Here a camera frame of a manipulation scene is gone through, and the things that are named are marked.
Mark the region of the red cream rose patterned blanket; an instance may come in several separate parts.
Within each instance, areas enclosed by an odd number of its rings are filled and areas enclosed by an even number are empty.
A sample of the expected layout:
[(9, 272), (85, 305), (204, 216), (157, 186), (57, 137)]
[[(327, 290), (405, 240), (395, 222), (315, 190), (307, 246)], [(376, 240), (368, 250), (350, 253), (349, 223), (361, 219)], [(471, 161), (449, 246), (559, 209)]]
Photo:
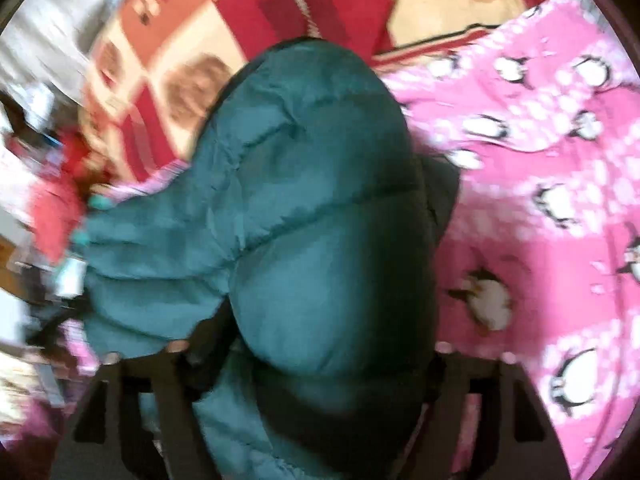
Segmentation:
[(229, 78), (309, 36), (373, 67), (448, 51), (544, 0), (122, 0), (86, 71), (79, 127), (116, 181), (142, 183), (191, 156)]

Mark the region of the grey white bedding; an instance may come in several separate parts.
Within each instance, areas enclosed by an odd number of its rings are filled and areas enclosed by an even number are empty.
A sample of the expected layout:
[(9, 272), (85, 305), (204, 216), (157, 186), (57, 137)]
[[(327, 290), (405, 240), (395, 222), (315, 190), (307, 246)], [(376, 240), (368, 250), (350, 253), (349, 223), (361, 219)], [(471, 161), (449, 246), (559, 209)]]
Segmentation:
[(1, 1), (1, 89), (34, 128), (79, 104), (91, 46), (121, 2)]

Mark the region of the dark green quilted down jacket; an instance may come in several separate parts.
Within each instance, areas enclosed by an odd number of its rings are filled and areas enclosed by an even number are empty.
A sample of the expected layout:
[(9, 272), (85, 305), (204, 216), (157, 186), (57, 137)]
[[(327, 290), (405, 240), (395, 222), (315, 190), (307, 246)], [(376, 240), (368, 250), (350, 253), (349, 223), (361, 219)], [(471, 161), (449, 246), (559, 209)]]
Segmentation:
[(229, 81), (167, 188), (87, 214), (88, 344), (150, 356), (230, 304), (239, 337), (193, 404), (220, 478), (395, 479), (459, 182), (355, 53), (278, 44)]

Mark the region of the pink penguin print quilt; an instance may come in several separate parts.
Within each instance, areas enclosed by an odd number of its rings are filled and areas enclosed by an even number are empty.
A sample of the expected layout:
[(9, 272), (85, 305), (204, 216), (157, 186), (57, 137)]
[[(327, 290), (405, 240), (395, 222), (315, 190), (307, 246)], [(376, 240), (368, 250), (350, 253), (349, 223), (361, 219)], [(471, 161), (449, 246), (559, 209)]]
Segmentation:
[(416, 153), (460, 178), (433, 256), (434, 347), (520, 361), (588, 478), (639, 389), (634, 68), (574, 1), (549, 0), (378, 78)]

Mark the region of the red folded cloth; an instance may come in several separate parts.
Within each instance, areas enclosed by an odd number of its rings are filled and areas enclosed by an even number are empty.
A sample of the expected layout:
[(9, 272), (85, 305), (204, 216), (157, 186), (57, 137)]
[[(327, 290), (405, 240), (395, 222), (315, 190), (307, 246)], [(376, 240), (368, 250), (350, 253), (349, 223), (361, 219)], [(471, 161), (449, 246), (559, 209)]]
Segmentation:
[(29, 187), (26, 212), (35, 248), (57, 266), (84, 218), (92, 188), (104, 182), (104, 160), (77, 128), (58, 130)]

